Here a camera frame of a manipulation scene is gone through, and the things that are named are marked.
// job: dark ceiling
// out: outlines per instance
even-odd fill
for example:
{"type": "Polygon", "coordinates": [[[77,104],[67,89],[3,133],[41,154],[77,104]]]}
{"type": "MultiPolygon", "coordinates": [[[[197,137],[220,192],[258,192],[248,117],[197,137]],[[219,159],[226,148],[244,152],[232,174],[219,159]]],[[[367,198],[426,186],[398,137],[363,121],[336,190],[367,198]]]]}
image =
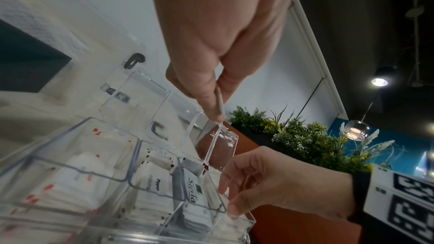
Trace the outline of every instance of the dark ceiling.
{"type": "Polygon", "coordinates": [[[413,0],[300,0],[350,119],[407,135],[434,137],[434,0],[418,0],[420,80],[414,88],[413,0]],[[397,66],[392,84],[371,84],[375,70],[397,66]]]}

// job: hand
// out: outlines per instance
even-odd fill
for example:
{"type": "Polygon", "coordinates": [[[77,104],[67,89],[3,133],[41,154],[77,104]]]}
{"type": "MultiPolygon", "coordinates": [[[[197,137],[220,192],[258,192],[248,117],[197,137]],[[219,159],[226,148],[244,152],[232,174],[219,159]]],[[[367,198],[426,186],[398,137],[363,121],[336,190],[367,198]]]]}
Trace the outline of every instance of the hand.
{"type": "Polygon", "coordinates": [[[220,177],[229,187],[228,213],[239,216],[270,204],[337,219],[355,208],[350,174],[301,162],[267,147],[234,156],[220,177]]]}
{"type": "Polygon", "coordinates": [[[290,0],[154,0],[170,65],[166,77],[222,122],[216,85],[226,103],[244,78],[273,54],[290,0]],[[216,81],[215,68],[224,70],[216,81]]]}

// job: blue wall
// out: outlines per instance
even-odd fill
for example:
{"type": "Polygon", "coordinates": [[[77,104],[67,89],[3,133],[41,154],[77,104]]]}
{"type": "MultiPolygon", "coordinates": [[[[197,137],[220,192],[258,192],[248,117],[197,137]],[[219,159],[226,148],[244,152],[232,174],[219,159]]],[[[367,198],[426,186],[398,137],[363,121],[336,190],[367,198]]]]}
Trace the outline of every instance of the blue wall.
{"type": "MultiPolygon", "coordinates": [[[[348,122],[348,120],[336,118],[335,121],[333,121],[333,124],[331,124],[329,128],[329,135],[331,136],[339,136],[339,128],[340,125],[344,122],[345,124],[348,122]]],[[[370,127],[371,133],[373,133],[377,128],[370,127]]],[[[401,156],[392,162],[392,168],[394,171],[400,172],[400,173],[406,173],[406,174],[413,174],[415,171],[415,168],[417,164],[419,163],[423,153],[425,151],[431,150],[431,141],[415,138],[411,136],[406,136],[394,131],[388,131],[380,129],[380,134],[374,141],[369,144],[374,145],[382,142],[386,142],[389,140],[394,140],[395,144],[398,146],[395,146],[396,148],[402,148],[402,146],[405,147],[405,152],[401,154],[401,156]]],[[[353,141],[349,141],[346,150],[351,150],[355,147],[353,141]]],[[[380,156],[374,161],[374,163],[379,164],[382,161],[385,160],[387,156],[384,157],[380,156]]]]}

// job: clear plastic organizer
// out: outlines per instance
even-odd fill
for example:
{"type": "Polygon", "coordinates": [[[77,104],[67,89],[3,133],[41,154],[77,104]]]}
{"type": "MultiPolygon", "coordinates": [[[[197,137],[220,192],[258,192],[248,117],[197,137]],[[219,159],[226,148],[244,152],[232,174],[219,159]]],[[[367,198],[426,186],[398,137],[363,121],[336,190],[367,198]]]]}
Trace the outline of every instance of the clear plastic organizer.
{"type": "Polygon", "coordinates": [[[1,243],[245,241],[254,218],[229,217],[216,187],[237,135],[139,71],[100,112],[0,172],[1,243]]]}

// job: green plant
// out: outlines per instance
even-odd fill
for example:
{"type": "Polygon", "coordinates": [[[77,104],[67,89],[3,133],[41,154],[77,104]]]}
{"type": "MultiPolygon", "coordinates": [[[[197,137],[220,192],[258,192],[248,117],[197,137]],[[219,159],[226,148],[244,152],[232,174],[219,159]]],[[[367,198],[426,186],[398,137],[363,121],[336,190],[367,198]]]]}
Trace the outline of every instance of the green plant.
{"type": "MultiPolygon", "coordinates": [[[[369,146],[378,136],[378,131],[375,131],[357,145],[356,149],[345,151],[348,139],[344,133],[344,125],[341,125],[340,136],[334,137],[327,135],[327,128],[323,125],[317,122],[305,124],[304,121],[294,118],[293,113],[286,121],[279,123],[287,106],[279,114],[269,109],[273,114],[271,118],[267,118],[265,112],[260,112],[257,108],[250,114],[246,108],[237,106],[236,110],[231,112],[232,118],[229,122],[268,135],[273,142],[285,146],[287,152],[298,154],[305,162],[346,173],[370,171],[370,162],[382,155],[394,142],[369,146]]],[[[392,154],[393,151],[382,163],[383,166],[390,165],[391,161],[398,157],[392,158],[392,154]]]]}

